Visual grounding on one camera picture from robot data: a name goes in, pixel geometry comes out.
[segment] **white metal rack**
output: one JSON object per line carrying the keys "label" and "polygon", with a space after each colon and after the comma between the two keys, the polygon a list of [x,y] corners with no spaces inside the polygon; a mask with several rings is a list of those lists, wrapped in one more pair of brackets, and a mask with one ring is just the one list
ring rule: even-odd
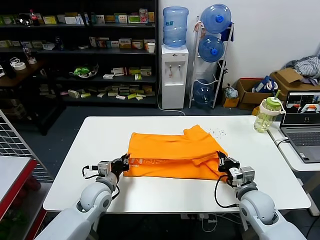
{"label": "white metal rack", "polygon": [[[189,95],[189,108],[191,108],[192,101],[194,101],[194,96],[193,96],[194,83],[195,83],[195,81],[198,81],[197,78],[196,78],[196,74],[205,73],[203,71],[202,72],[197,71],[197,67],[198,67],[198,60],[197,59],[201,58],[199,53],[198,53],[199,41],[202,38],[202,34],[203,34],[203,31],[205,31],[205,27],[201,23],[199,16],[196,17],[196,22],[197,22],[197,24],[200,23],[201,25],[198,28],[198,30],[194,31],[195,32],[194,33],[194,46],[193,46],[193,52],[192,52],[193,53],[193,60],[192,60],[193,71],[192,71],[191,88],[190,88],[190,95]],[[216,101],[217,101],[217,96],[218,96],[218,91],[219,91],[219,87],[220,87],[220,84],[221,84],[221,79],[223,77],[224,69],[226,67],[227,50],[228,50],[228,45],[231,42],[231,38],[232,38],[232,35],[233,35],[233,32],[234,32],[234,25],[235,24],[232,23],[231,27],[228,27],[228,29],[230,29],[230,33],[229,33],[229,36],[228,36],[228,42],[226,43],[225,48],[224,48],[224,55],[223,55],[222,65],[220,65],[219,61],[215,62],[220,66],[220,69],[221,69],[220,75],[219,75],[219,79],[216,78],[216,75],[215,75],[215,72],[214,72],[212,74],[213,75],[213,78],[212,78],[213,81],[212,82],[204,84],[204,83],[201,83],[201,82],[198,81],[202,85],[212,85],[212,84],[215,85],[215,83],[217,83],[216,84],[216,88],[215,88],[215,93],[214,93],[214,100],[213,100],[213,103],[212,103],[212,109],[215,108]]]}

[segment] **wire mesh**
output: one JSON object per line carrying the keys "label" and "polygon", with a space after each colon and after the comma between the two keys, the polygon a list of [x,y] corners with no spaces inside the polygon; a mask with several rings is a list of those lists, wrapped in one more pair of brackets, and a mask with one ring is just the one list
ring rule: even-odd
{"label": "wire mesh", "polygon": [[54,178],[42,164],[26,141],[0,110],[0,156],[27,157],[37,161],[32,175],[42,183],[52,183]]}

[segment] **laptop screen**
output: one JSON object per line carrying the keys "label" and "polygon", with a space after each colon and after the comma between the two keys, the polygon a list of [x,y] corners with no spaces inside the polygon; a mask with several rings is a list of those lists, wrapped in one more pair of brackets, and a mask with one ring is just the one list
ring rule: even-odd
{"label": "laptop screen", "polygon": [[290,92],[282,125],[320,125],[320,92]]}

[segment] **paper cup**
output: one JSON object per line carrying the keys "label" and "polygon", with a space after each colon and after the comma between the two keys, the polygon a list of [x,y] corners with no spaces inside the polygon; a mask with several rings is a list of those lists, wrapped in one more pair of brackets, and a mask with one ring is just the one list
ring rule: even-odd
{"label": "paper cup", "polygon": [[148,52],[153,54],[155,52],[156,44],[154,42],[148,42]]}

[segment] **orange cloth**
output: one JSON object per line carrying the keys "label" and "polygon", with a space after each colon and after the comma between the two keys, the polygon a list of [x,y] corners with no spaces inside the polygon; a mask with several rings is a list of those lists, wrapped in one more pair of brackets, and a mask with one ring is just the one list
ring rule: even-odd
{"label": "orange cloth", "polygon": [[217,180],[217,151],[227,153],[199,125],[184,135],[133,133],[129,142],[130,170],[125,176]]}

